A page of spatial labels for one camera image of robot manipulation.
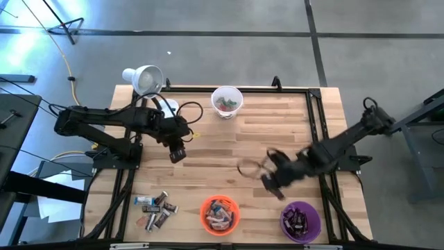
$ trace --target concrete floor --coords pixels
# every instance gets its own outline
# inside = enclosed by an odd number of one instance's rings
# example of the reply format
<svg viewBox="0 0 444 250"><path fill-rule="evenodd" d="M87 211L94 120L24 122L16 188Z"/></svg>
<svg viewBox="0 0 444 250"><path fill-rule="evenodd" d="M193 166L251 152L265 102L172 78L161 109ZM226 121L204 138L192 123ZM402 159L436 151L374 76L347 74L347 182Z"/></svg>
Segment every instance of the concrete floor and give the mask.
<svg viewBox="0 0 444 250"><path fill-rule="evenodd" d="M41 1L28 0L45 26L57 24ZM84 17L83 28L145 31L308 32L303 0L53 0L63 20ZM312 0L318 32L444 33L439 0ZM19 0L0 14L3 26L38 26ZM285 86L319 86L309 37L79 36L75 46L55 39L78 79L84 106L106 107L114 86L124 84L127 67L154 64L171 82L210 85L269 85L278 75ZM361 101L370 96L397 119L443 88L444 40L320 38L328 86L339 87L348 124L358 121ZM49 37L39 33L0 34L4 74L33 74L22 84L51 103L73 105L67 70ZM0 86L20 93L6 83ZM50 158L66 150L88 150L81 138L60 137L54 118L39 111L23 149ZM442 249L444 203L411 205L411 156L401 135L369 137L357 144L374 160L363 168L364 196L374 238L383 243ZM21 153L14 170L29 172L40 161ZM8 219L9 225L14 216ZM25 239L33 237L27 225ZM7 230L0 235L4 244Z"/></svg>

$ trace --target wooden tabletop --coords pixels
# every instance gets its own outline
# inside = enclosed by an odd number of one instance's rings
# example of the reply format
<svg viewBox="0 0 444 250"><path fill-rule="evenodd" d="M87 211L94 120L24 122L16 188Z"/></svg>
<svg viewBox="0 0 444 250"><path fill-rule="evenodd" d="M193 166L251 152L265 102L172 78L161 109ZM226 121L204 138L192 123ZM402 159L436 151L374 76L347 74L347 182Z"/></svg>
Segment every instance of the wooden tabletop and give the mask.
<svg viewBox="0 0 444 250"><path fill-rule="evenodd" d="M130 103L132 91L131 85L116 86L110 108L121 108ZM321 93L328 131L333 137L347 128L339 89L324 87ZM136 172L132 199L135 196L156 197L165 190L169 193L168 202L179 206L179 211L170 216L160 230L147 233L135 225L143 215L142 209L131 203L125 241L292 243L281 231L278 218L288 203L306 201L315 207L322 221L321 234L313 243L328 242L317 178L294 182L290 188L283 189L287 199L278 201L264 189L261 181L244 178L236 169L239 159L263 159L267 147L280 149L294 159L298 150L311 143L303 94L244 94L244 106L235 118L229 120L220 119L212 110L210 93L162 95L175 99L179 105L197 101L204 107L202 119L190 125L201 136L185 144L187 157L176 164L170 162L168 148L158 145L147 135L143 136L144 152ZM199 109L187 106L181 110L181 115L191 121L197 118ZM124 133L124 129L118 127L107 127L105 131L117 138L123 137ZM356 176L344 172L337 175L344 210L361 232L372 238ZM86 205L85 234L108 209L115 176L115 170L103 170L92 184ZM207 233L199 219L200 205L215 194L231 197L241 211L239 225L223 237ZM120 212L119 209L116 213L113 235L117 232ZM335 212L332 216L335 233L339 236Z"/></svg>

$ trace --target white paper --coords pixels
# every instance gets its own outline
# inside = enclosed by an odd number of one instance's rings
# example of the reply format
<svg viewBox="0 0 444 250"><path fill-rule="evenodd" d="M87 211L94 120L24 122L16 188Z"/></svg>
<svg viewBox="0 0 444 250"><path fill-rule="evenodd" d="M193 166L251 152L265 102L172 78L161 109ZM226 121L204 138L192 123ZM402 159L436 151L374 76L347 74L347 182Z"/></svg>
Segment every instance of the white paper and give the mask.
<svg viewBox="0 0 444 250"><path fill-rule="evenodd" d="M45 181L66 185L67 187L83 190L85 187L85 180L73 181L71 179L71 170L65 171L66 174L58 174L48 177ZM61 201L57 199L50 199L46 197L38 197L40 218L49 217L49 222L61 222L64 220L78 219L80 217L80 210L82 204Z"/></svg>

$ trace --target white cord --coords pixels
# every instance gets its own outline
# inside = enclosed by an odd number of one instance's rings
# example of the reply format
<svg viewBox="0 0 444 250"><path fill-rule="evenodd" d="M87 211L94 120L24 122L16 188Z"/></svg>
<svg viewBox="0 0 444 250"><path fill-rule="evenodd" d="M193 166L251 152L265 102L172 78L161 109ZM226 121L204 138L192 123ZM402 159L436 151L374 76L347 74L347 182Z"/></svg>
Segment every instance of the white cord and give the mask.
<svg viewBox="0 0 444 250"><path fill-rule="evenodd" d="M71 73L71 67L69 66L67 57L65 55L65 53L63 53L62 49L60 48L60 46L58 46L58 43L54 40L53 36L50 34L50 32L48 32L48 30L43 26L43 24L41 23L41 21L37 18L37 16L34 14L34 12L31 10L31 8L29 8L28 4L25 3L24 0L22 0L22 2L24 3L24 5L28 8L29 12L31 12L31 14L33 14L34 18L37 20L37 22L39 22L40 26L46 31L46 34L49 35L49 37L53 40L54 44L57 46L58 51L60 52L60 54L62 55L63 60L65 61L65 64L67 65L67 69L69 72L69 76L72 76ZM70 81L71 82L71 93L72 93L72 97L74 98L74 101L76 102L77 106L81 106L80 102L77 100L77 96L76 96L76 91L75 91L75 87L74 87L74 81Z"/></svg>
<svg viewBox="0 0 444 250"><path fill-rule="evenodd" d="M62 158L68 158L68 157L73 157L73 156L86 156L86 155L85 154L74 154L74 155L68 155L68 156L59 156L59 157L54 158L53 160L51 160L51 162L53 162L54 160L59 160L59 159L62 159ZM28 175L34 177L34 175L37 173L38 169L39 168L36 167L31 172L29 172Z"/></svg>

